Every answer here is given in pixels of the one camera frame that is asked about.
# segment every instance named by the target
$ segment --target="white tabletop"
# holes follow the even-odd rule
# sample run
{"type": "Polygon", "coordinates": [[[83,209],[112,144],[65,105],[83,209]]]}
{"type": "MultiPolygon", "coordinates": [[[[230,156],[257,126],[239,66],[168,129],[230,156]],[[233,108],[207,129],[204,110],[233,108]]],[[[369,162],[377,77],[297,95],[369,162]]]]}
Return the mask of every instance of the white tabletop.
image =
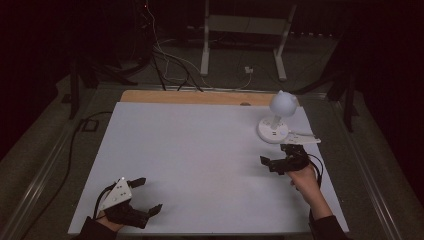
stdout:
{"type": "MultiPolygon", "coordinates": [[[[80,232],[100,192],[121,177],[147,179],[132,190],[135,209],[163,204],[145,229],[125,227],[124,234],[309,232],[309,207],[290,178],[260,162],[261,155],[285,157],[256,133],[269,115],[258,106],[117,103],[68,232],[80,232]]],[[[311,132],[302,107],[284,121],[292,131],[311,132]]],[[[305,150],[322,159],[317,144],[305,150]]],[[[326,171],[322,192],[348,231],[326,171]]]]}

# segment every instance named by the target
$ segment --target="floor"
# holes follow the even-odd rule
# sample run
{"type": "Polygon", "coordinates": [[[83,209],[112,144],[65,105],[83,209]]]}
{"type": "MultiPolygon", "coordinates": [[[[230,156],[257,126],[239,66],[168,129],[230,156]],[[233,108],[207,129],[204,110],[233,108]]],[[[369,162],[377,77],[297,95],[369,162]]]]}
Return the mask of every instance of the floor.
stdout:
{"type": "MultiPolygon", "coordinates": [[[[171,60],[171,57],[164,56],[161,49],[184,59],[181,61],[185,63],[194,81],[202,90],[276,92],[280,89],[295,90],[319,79],[332,50],[337,45],[337,40],[331,38],[291,36],[283,54],[288,80],[280,82],[272,57],[272,44],[275,41],[278,39],[266,39],[258,44],[260,46],[249,47],[237,46],[234,43],[230,47],[226,45],[228,42],[223,41],[220,44],[217,42],[212,45],[209,75],[203,78],[194,67],[200,66],[202,48],[199,40],[181,44],[174,40],[163,39],[156,55],[159,68],[162,73],[166,73],[167,79],[164,82],[168,90],[176,90],[184,82],[186,72],[172,63],[166,68],[166,60],[160,58],[171,60]],[[252,74],[244,72],[246,66],[253,68],[252,74]]],[[[128,66],[130,63],[123,61],[123,65],[128,66]]],[[[69,178],[57,198],[48,205],[46,212],[31,226],[25,238],[70,239],[67,228],[110,115],[101,114],[96,117],[100,121],[97,132],[78,132],[72,142],[71,151],[72,133],[77,120],[100,111],[112,111],[114,104],[119,101],[126,89],[161,89],[157,71],[152,64],[129,78],[139,83],[138,86],[122,86],[105,76],[99,78],[102,81],[97,89],[83,91],[81,109],[76,120],[68,119],[70,106],[61,103],[62,97],[69,93],[69,77],[60,81],[57,99],[0,163],[0,182],[3,188],[0,194],[0,226],[3,230],[7,221],[17,217],[15,213],[19,209],[19,201],[23,199],[43,163],[52,161],[52,171],[39,182],[42,191],[34,193],[34,198],[38,198],[37,203],[30,206],[32,211],[24,215],[25,221],[19,226],[14,226],[17,235],[28,229],[29,223],[46,206],[66,175],[67,159],[71,152],[69,178]]],[[[355,108],[359,114],[353,118],[355,131],[346,133],[345,130],[336,127],[339,124],[336,118],[329,117],[338,113],[338,103],[328,103],[325,99],[319,102],[315,100],[324,96],[328,88],[329,85],[321,86],[303,96],[300,101],[310,109],[308,116],[317,119],[312,127],[324,139],[340,138],[344,139],[343,141],[346,139],[350,141],[349,144],[342,144],[343,141],[340,140],[339,145],[320,148],[322,154],[330,159],[328,160],[331,162],[330,166],[333,166],[329,167],[328,171],[332,179],[337,179],[334,185],[351,229],[349,236],[354,239],[421,239],[424,236],[423,209],[406,184],[387,142],[366,109],[360,93],[357,93],[355,98],[355,108]],[[352,151],[351,146],[360,149],[359,153],[352,151]],[[356,162],[357,159],[362,159],[362,162],[356,162]],[[375,198],[370,198],[370,193],[374,194],[375,198]],[[381,215],[382,211],[378,207],[387,207],[391,215],[381,215]]],[[[195,87],[183,86],[180,90],[193,91],[195,87]]],[[[240,238],[256,240],[283,237],[237,237],[240,238]]],[[[134,237],[119,236],[118,239],[134,239],[134,237]]],[[[285,236],[285,239],[312,239],[312,236],[296,234],[285,236]]]]}

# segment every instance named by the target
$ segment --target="hand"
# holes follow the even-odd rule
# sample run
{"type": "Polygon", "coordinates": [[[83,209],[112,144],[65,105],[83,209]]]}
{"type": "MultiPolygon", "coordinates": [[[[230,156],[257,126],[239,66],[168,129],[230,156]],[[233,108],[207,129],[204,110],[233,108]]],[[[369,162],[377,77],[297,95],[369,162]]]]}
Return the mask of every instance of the hand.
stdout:
{"type": "Polygon", "coordinates": [[[118,232],[119,230],[121,230],[121,228],[123,228],[125,225],[123,224],[118,224],[118,223],[114,223],[114,222],[110,222],[107,219],[107,216],[105,214],[104,211],[100,211],[99,215],[97,216],[96,221],[104,226],[106,226],[107,228],[109,228],[110,230],[114,231],[114,232],[118,232]]]}
{"type": "Polygon", "coordinates": [[[333,215],[327,201],[319,189],[314,167],[309,164],[299,171],[287,172],[292,179],[291,184],[295,185],[302,194],[306,203],[311,206],[312,215],[315,220],[333,215]]]}

